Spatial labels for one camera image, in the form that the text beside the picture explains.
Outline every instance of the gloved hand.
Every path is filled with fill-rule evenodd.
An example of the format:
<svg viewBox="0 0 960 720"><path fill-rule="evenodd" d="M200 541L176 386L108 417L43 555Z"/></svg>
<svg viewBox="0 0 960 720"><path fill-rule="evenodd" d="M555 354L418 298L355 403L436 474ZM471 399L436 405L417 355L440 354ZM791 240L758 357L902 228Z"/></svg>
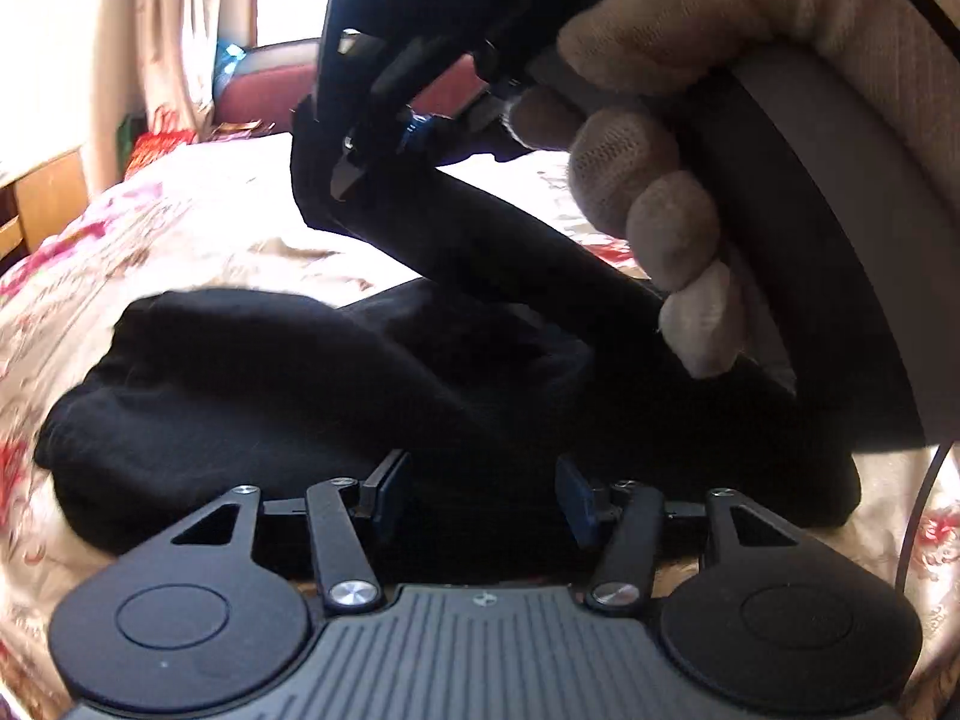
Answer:
<svg viewBox="0 0 960 720"><path fill-rule="evenodd" d="M960 0L938 1L960 20ZM560 30L558 49L596 86L668 95L782 38L811 47L877 109L960 215L960 66L906 0L603 0ZM741 351L785 365L760 291L664 127L614 109L584 123L545 88L524 94L507 125L531 148L570 151L584 215L627 239L669 291L659 325L691 375L722 373Z"/></svg>

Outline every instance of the silver screw head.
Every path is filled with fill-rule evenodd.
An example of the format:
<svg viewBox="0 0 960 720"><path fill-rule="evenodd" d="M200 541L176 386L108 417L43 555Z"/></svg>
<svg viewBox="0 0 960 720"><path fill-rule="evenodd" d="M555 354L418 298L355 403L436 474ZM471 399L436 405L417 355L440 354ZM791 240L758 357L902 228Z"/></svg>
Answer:
<svg viewBox="0 0 960 720"><path fill-rule="evenodd" d="M610 608L628 607L640 600L640 590L628 581L605 581L597 584L590 595L600 605Z"/></svg>
<svg viewBox="0 0 960 720"><path fill-rule="evenodd" d="M362 579L339 581L330 587L329 597L340 607L356 608L373 603L379 591L376 586Z"/></svg>

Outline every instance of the wooden drawer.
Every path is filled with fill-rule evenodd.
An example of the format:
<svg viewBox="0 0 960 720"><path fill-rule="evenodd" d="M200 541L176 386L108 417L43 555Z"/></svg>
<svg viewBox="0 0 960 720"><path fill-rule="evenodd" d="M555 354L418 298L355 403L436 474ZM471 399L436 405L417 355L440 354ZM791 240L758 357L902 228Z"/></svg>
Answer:
<svg viewBox="0 0 960 720"><path fill-rule="evenodd" d="M23 176L14 185L16 209L27 249L36 251L86 208L86 181L80 154L71 151Z"/></svg>
<svg viewBox="0 0 960 720"><path fill-rule="evenodd" d="M0 187L0 274L25 253L13 186Z"/></svg>

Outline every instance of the grey ribbed surface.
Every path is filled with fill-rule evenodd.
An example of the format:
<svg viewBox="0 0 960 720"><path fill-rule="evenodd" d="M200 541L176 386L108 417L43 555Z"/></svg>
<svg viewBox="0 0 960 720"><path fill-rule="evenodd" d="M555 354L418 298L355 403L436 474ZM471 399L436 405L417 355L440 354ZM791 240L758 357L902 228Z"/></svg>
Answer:
<svg viewBox="0 0 960 720"><path fill-rule="evenodd" d="M640 623L568 591L407 587L382 613L333 621L296 674L230 720L733 720ZM96 714L81 707L77 714ZM889 709L861 716L894 720Z"/></svg>

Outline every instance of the floral bedspread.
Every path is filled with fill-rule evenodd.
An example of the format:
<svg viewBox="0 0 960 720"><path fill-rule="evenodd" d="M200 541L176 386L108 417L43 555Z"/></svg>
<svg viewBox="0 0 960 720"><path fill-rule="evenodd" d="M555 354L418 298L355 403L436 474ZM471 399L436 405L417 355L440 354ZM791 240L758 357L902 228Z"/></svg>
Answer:
<svg viewBox="0 0 960 720"><path fill-rule="evenodd" d="M290 138L180 148L94 201L59 237L0 279L0 710L53 720L70 706L46 647L59 599L109 563L66 525L49 475L32 464L51 405L109 348L133 300L164 290L246 287L344 305L414 274L361 242L308 230L289 186ZM596 233L565 189L562 158L508 165L473 158L449 169L637 272L622 242ZM893 578L913 496L931 452L858 458L863 503L820 536ZM904 711L932 720L960 677L960 478L944 466L914 551L908 587L925 649ZM659 591L691 563L664 568Z"/></svg>

